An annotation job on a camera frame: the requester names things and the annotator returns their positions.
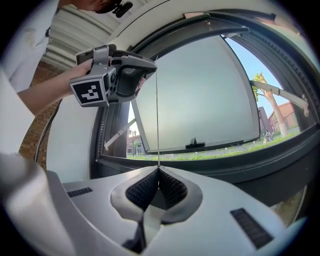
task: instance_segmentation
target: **black mesh fabric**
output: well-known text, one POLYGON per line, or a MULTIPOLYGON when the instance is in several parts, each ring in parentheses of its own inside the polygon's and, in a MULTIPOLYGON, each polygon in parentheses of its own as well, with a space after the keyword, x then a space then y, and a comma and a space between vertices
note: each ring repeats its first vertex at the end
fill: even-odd
POLYGON ((145 211, 158 190, 158 180, 158 170, 155 170, 130 186, 125 195, 132 203, 145 211))
POLYGON ((69 192, 67 192, 67 194, 70 198, 74 198, 74 197, 81 196, 81 195, 89 193, 89 192, 92 192, 92 189, 90 187, 85 187, 85 188, 81 188, 78 190, 69 191, 69 192))
POLYGON ((181 202, 188 193, 187 187, 181 181, 162 170, 159 173, 159 188, 164 196, 167 210, 181 202))

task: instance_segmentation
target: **grass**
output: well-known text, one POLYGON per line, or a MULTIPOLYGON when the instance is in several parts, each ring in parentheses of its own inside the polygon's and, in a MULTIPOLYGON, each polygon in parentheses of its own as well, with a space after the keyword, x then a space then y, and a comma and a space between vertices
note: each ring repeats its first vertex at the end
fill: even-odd
MULTIPOLYGON (((249 149, 245 149, 242 151, 233 151, 233 152, 228 152, 225 154, 219 154, 219 155, 201 155, 201 154, 194 154, 194 155, 181 155, 179 157, 176 158, 160 158, 162 161, 192 161, 192 160, 207 160, 207 159, 217 159, 217 158, 227 158, 227 157, 233 157, 233 156, 238 156, 238 155, 242 155, 242 154, 246 154, 246 153, 250 153, 250 152, 254 152, 254 151, 258 151, 258 150, 262 150, 268 147, 271 147, 275 144, 281 143, 283 141, 286 141, 296 135, 298 135, 300 132, 293 132, 293 133, 289 133, 286 137, 282 138, 282 137, 278 137, 275 138, 274 140, 266 143, 266 144, 262 144, 262 145, 255 145, 250 147, 249 149)), ((148 160, 148 161, 157 161, 158 160, 158 156, 155 156, 153 158, 149 158, 149 157, 145 157, 145 156, 129 156, 128 159, 137 159, 137 160, 148 160)))

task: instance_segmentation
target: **window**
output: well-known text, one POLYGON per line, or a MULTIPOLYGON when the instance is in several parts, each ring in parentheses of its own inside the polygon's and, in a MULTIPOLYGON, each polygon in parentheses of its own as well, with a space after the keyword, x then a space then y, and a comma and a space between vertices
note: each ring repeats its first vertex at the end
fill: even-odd
MULTIPOLYGON (((188 161, 241 155, 281 143, 300 132, 298 128, 291 129, 287 117, 283 117, 288 130, 283 138, 273 106, 263 96, 262 91, 259 91, 257 103, 254 100, 254 106, 251 105, 253 93, 251 88, 251 95, 245 90, 246 81, 243 80, 248 80, 248 77, 253 79, 256 73, 263 72, 268 83, 279 88, 281 86, 252 53, 236 42, 229 39, 226 41, 242 61, 245 73, 242 67, 239 67, 240 70, 235 68, 236 71, 231 71, 230 67, 236 62, 234 59, 226 62, 224 68, 217 68, 218 64, 223 65, 220 61, 223 57, 215 56, 216 52, 222 52, 219 46, 227 49, 227 55, 234 55, 229 48, 225 48, 228 46, 220 36, 187 44, 157 60, 159 147, 160 151, 163 151, 160 156, 162 160, 188 161), (197 65, 188 62, 187 53, 192 49, 196 55, 192 60, 197 65), (232 77, 232 72, 243 73, 232 77), (254 123, 252 116, 257 107, 256 126, 259 127, 259 134, 245 138, 244 136, 248 136, 249 126, 243 124, 254 123), (228 136, 235 133, 241 133, 240 137, 245 138, 243 141, 250 142, 237 145, 239 142, 236 139, 228 141, 228 136), (197 142, 205 142, 206 146, 214 144, 212 142, 215 142, 216 138, 223 138, 225 146, 212 150, 202 147, 193 152, 183 153, 185 146, 194 137, 197 142)), ((126 137, 126 157, 129 159, 157 159, 157 155, 154 155, 158 147, 155 86, 154 75, 144 83, 139 97, 130 103, 127 121, 136 118, 136 122, 130 126, 126 137)), ((288 100, 276 95, 274 98, 281 111, 285 110, 288 100)))

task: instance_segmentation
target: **brick wall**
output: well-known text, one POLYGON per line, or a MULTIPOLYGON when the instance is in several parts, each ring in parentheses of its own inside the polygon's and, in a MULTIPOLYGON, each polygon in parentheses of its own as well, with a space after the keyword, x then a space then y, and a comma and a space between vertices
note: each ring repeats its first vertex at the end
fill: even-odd
POLYGON ((280 105, 279 108, 283 117, 287 117, 295 112, 290 102, 280 105))
POLYGON ((286 123, 287 123, 288 127, 290 127, 290 128, 297 125, 293 115, 294 114, 292 113, 292 114, 285 117, 286 123))
MULTIPOLYGON (((36 68, 31 86, 40 84, 46 80, 54 78, 55 76, 61 74, 63 71, 57 69, 47 63, 40 62, 36 68)), ((58 106, 58 102, 52 106, 45 109, 42 113, 37 115, 33 120, 29 130, 26 132, 25 137, 22 141, 22 144, 19 149, 19 153, 26 157, 33 159, 36 153, 36 148, 40 135, 45 128, 46 123, 48 122, 51 115, 54 113, 58 106)), ((49 137, 50 128, 48 129, 45 137, 43 138, 42 144, 40 146, 38 163, 42 166, 43 169, 47 169, 46 159, 47 159, 47 145, 49 137)))

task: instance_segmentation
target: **glass pane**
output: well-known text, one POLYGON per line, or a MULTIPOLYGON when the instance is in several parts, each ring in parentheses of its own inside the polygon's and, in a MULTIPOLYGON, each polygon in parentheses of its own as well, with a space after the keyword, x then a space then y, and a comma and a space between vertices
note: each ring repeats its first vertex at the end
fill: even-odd
MULTIPOLYGON (((248 77, 220 36, 175 49, 158 59, 157 66, 161 152, 185 151, 192 138, 210 147, 259 136, 257 105, 248 77)), ((146 151, 156 152, 155 75, 144 83, 132 107, 146 151)))

